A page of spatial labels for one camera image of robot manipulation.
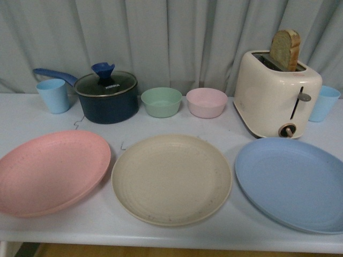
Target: gray curtain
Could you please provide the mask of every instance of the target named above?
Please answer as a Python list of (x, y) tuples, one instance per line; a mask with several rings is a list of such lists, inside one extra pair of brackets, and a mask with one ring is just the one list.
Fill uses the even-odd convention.
[(34, 68), (80, 78), (108, 62), (133, 73), (140, 93), (233, 96), (243, 54), (269, 50), (285, 28), (301, 36), (299, 60), (343, 92), (343, 1), (1, 0), (0, 93), (36, 93), (45, 78)]

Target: plate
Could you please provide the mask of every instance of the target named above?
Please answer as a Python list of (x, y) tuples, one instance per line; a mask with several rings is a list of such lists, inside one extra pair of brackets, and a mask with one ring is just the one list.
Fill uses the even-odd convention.
[(275, 221), (343, 233), (343, 163), (333, 155), (294, 139), (265, 138), (242, 148), (235, 169), (247, 197)]
[(131, 215), (162, 226), (209, 217), (226, 201), (232, 186), (229, 163), (217, 148), (177, 134), (131, 146), (115, 163), (111, 179)]
[(88, 131), (30, 140), (0, 160), (0, 211), (34, 217), (62, 210), (96, 187), (110, 158), (105, 139)]

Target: toaster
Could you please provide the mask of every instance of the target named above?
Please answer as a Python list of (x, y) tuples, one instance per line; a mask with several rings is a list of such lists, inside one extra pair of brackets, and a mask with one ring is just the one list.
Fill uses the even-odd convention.
[(305, 130), (322, 87), (322, 77), (298, 61), (284, 69), (269, 51), (249, 51), (242, 58), (234, 106), (257, 137), (298, 138)]

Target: bowl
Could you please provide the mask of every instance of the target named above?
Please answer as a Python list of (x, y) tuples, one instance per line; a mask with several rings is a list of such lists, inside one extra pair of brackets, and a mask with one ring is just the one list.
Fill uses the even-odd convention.
[(199, 118), (215, 118), (221, 115), (228, 101), (225, 93), (214, 88), (196, 88), (186, 95), (188, 109)]
[(156, 118), (167, 118), (178, 112), (182, 99), (180, 91), (170, 87), (156, 87), (142, 93), (146, 112)]

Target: toast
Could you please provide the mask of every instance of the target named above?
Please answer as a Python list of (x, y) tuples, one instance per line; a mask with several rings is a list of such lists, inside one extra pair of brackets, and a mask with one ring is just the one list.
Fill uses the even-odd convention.
[(271, 44), (270, 57), (289, 71), (295, 71), (298, 63), (300, 43), (300, 36), (295, 30), (285, 29), (278, 31)]

